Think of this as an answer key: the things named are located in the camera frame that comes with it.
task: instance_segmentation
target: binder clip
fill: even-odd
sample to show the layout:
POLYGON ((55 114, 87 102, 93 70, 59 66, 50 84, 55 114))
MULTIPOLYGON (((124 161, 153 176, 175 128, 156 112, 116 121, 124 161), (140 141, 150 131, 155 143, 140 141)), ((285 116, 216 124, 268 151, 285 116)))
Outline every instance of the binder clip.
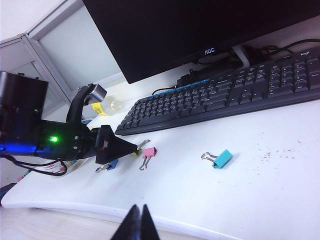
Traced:
POLYGON ((214 156, 209 152, 205 152, 202 154, 201 158, 202 160, 209 160, 213 162, 212 166, 215 169, 221 169, 232 158, 232 154, 228 150, 224 150, 219 156, 214 156))

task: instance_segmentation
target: green led light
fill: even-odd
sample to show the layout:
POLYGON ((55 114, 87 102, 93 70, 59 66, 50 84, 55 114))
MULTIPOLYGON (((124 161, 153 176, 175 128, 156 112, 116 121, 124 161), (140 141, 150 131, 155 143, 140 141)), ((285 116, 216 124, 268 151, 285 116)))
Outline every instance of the green led light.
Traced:
POLYGON ((51 143, 57 143, 57 142, 59 142, 59 137, 57 137, 57 136, 50 136, 49 137, 49 141, 51 142, 51 143))

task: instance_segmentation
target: keyboard brand logo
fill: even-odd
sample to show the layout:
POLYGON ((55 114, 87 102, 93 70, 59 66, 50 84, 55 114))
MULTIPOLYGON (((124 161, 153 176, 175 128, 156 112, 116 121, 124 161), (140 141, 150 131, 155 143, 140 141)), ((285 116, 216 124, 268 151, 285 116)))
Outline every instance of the keyboard brand logo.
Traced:
POLYGON ((212 48, 209 48, 207 50, 204 51, 204 55, 207 55, 207 54, 211 54, 215 51, 215 49, 212 47, 212 48))
POLYGON ((308 55, 309 53, 310 53, 309 51, 303 52, 303 53, 301 53, 301 56, 303 56, 303 55, 308 55))

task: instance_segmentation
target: yellow label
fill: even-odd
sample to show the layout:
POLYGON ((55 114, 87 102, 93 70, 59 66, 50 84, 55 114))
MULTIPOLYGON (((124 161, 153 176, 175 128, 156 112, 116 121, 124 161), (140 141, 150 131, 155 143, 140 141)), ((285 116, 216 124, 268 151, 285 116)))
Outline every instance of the yellow label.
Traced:
POLYGON ((91 103, 92 109, 99 115, 107 115, 101 107, 101 102, 91 103))

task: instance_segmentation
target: plastic container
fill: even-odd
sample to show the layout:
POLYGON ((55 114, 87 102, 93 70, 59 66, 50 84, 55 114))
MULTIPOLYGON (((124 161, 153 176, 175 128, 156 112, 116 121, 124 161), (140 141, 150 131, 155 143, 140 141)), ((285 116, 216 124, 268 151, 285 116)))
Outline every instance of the plastic container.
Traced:
POLYGON ((122 109, 122 102, 114 96, 106 96, 102 102, 92 103, 92 109, 99 115, 111 116, 122 109))

